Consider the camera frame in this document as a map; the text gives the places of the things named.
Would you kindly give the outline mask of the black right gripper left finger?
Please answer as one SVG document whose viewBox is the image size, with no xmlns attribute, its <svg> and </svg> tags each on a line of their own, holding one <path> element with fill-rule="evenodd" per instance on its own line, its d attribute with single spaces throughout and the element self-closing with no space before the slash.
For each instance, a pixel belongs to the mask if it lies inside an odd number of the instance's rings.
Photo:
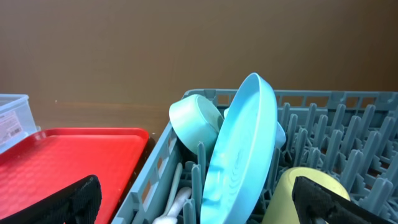
<svg viewBox="0 0 398 224">
<path fill-rule="evenodd" d="M 1 219 L 6 224 L 94 224 L 102 201 L 96 175 L 65 187 L 47 198 Z"/>
</svg>

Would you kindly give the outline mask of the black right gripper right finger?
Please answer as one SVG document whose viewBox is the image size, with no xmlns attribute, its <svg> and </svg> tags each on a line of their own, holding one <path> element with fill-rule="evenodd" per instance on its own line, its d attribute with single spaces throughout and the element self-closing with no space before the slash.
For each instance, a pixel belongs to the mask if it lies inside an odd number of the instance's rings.
<svg viewBox="0 0 398 224">
<path fill-rule="evenodd" d="M 390 223 L 304 176 L 295 178 L 292 200 L 300 224 Z"/>
</svg>

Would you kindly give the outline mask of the yellow cup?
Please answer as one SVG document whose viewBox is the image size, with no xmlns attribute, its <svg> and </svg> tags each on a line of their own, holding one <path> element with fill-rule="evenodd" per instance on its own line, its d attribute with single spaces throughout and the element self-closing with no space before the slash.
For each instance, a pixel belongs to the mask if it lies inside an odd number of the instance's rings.
<svg viewBox="0 0 398 224">
<path fill-rule="evenodd" d="M 295 178 L 298 176 L 305 176 L 339 196 L 351 200 L 346 189 L 332 176 L 309 167 L 293 167 L 287 169 L 279 179 L 262 219 L 262 224 L 299 224 L 299 218 L 292 200 L 292 189 Z"/>
</svg>

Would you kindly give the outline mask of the light blue plate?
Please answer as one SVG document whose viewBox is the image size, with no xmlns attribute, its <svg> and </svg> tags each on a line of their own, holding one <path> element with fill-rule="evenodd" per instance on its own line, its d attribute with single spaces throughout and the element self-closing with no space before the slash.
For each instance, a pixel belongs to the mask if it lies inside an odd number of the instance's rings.
<svg viewBox="0 0 398 224">
<path fill-rule="evenodd" d="M 248 220 L 269 173 L 276 134 L 274 91 L 252 73 L 239 87 L 220 129 L 205 179 L 201 224 Z"/>
</svg>

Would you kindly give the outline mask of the white plastic spoon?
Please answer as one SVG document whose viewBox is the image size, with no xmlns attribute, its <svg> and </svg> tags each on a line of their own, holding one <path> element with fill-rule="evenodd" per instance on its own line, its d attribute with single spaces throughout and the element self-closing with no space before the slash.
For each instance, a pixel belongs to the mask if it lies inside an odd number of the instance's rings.
<svg viewBox="0 0 398 224">
<path fill-rule="evenodd" d="M 156 218 L 152 224 L 177 224 L 177 216 L 181 212 L 183 205 L 187 199 L 190 198 L 192 189 L 190 187 L 181 188 L 171 204 L 171 207 L 167 210 L 165 215 Z"/>
</svg>

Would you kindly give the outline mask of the mint green bowl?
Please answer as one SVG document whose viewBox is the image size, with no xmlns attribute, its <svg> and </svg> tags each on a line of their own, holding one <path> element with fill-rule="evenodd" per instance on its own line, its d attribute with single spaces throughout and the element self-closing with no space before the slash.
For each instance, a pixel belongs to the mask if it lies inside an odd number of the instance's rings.
<svg viewBox="0 0 398 224">
<path fill-rule="evenodd" d="M 206 155 L 214 150 L 224 118 L 220 111 L 202 95 L 190 95 L 171 104 L 170 123 L 184 146 L 194 154 L 198 144 L 203 143 Z"/>
</svg>

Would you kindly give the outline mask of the white plastic fork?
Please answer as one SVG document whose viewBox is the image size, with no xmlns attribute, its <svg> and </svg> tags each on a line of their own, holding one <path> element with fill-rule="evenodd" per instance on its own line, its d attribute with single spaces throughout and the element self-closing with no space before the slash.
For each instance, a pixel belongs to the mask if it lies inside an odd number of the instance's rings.
<svg viewBox="0 0 398 224">
<path fill-rule="evenodd" d="M 177 194 L 177 189 L 178 189 L 178 185 L 180 182 L 180 177 L 181 177 L 182 171 L 183 171 L 183 166 L 181 163 L 178 163 L 176 166 L 175 173 L 174 173 L 174 177 L 173 177 L 172 185 L 170 188 L 167 204 L 166 204 L 165 210 L 162 214 L 163 216 L 166 216 L 168 214 L 168 212 L 170 211 L 172 204 L 175 200 L 175 196 Z"/>
</svg>

